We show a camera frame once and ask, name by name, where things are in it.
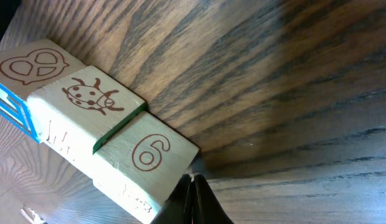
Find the block face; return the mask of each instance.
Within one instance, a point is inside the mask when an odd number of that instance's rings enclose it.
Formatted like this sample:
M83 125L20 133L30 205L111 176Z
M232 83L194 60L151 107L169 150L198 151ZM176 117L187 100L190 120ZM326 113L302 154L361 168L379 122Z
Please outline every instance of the block face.
M26 105L36 89L86 66L50 40L0 52L0 114L40 141Z
M146 106L93 66L34 91L27 104L43 142L86 175L93 152Z
M0 52L0 83L26 100L36 89L85 68L50 40Z
M133 182L113 185L111 182L113 179L110 177L111 175L101 179L100 182L94 179L93 185L136 219L149 224L160 211L161 206L151 200L149 195Z
M198 147L143 111L93 155L94 179L132 181L159 206L168 199Z

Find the wooden toy block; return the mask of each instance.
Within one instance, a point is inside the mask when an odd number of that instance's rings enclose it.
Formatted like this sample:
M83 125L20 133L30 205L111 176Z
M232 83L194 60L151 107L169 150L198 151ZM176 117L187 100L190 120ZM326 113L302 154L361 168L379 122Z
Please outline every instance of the wooden toy block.
M93 180L119 206L149 223L198 150L143 111L94 153Z
M0 114L39 141L26 105L27 96L85 67L50 40L0 52Z
M34 91L27 104L43 142L89 177L93 153L146 107L94 66Z

